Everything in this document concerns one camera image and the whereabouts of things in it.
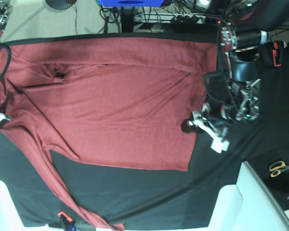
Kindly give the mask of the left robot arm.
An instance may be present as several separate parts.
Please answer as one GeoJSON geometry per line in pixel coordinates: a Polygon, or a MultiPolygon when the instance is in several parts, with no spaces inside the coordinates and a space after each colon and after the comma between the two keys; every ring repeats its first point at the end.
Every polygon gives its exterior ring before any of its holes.
{"type": "Polygon", "coordinates": [[[202,83],[209,90],[208,80],[223,80],[227,96],[208,93],[219,107],[204,103],[182,123],[183,132],[204,131],[224,141],[233,124],[258,117],[260,101],[253,87],[267,66],[282,65],[284,44],[272,42],[270,33],[288,19],[289,0],[225,2],[217,31],[217,70],[204,75],[202,83]]]}

